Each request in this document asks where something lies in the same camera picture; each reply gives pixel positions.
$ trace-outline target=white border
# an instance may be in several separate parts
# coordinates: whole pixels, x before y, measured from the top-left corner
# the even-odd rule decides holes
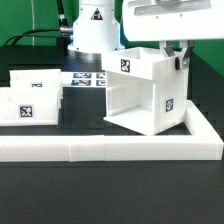
[[[221,160],[223,141],[187,101],[189,136],[1,136],[0,162]]]

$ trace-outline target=black tabletop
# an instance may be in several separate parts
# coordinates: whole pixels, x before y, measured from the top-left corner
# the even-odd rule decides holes
[[[213,104],[220,104],[219,88],[210,91],[212,97],[209,97],[210,87],[207,87],[208,93],[203,94],[206,83],[212,85],[219,82],[217,86],[222,88],[222,78],[196,55],[193,57],[189,98],[208,119],[211,118],[211,124],[222,137],[222,105],[219,107],[220,113],[210,108]],[[62,50],[53,47],[2,47],[0,59],[1,86],[8,85],[10,69],[61,68],[63,71],[99,71],[101,68],[100,63],[74,60],[64,56]],[[77,91],[74,89],[68,88],[65,91],[68,95],[66,98]],[[94,91],[100,94],[103,101],[103,90]],[[53,130],[52,127],[46,127],[46,133],[52,131],[55,135],[71,132],[74,135],[80,134],[78,130],[81,129],[81,124],[72,120],[69,114],[62,115],[61,119],[63,128]],[[108,135],[138,134],[98,122],[87,122],[85,127],[81,129],[81,134],[92,134],[94,130],[99,133],[107,130]],[[185,132],[182,126],[169,131],[176,133],[180,130]],[[0,135],[18,135],[21,131],[24,129],[1,129]],[[222,224],[223,209],[223,161],[0,164],[2,224]]]

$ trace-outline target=white cardboard box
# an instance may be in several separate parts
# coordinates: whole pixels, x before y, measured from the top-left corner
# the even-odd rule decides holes
[[[60,98],[63,98],[60,69],[11,70],[10,86],[12,88],[57,87]]]
[[[59,88],[0,88],[0,126],[57,124]]]
[[[188,69],[176,70],[175,58],[141,47],[103,54],[105,120],[145,135],[183,122]]]

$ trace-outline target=white panel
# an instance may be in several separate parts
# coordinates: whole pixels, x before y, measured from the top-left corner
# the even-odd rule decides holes
[[[123,24],[130,41],[224,38],[222,0],[124,0]]]

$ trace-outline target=metal bracket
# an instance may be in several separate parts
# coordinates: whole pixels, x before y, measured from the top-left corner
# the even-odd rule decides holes
[[[160,41],[159,42],[160,51],[164,57],[168,58],[168,57],[175,56],[175,53],[173,51],[173,45],[174,45],[173,41]]]
[[[190,56],[194,49],[194,45],[195,41],[193,40],[180,41],[180,48],[182,48],[182,51],[180,56],[176,59],[177,70],[185,70],[189,68]]]
[[[194,44],[195,44],[194,40],[180,41],[180,48],[182,48],[182,51],[180,52],[180,56],[176,58],[175,63],[176,70],[185,70],[189,68],[190,56],[194,49]],[[159,42],[160,51],[166,58],[175,56],[173,46],[174,46],[173,41]]]

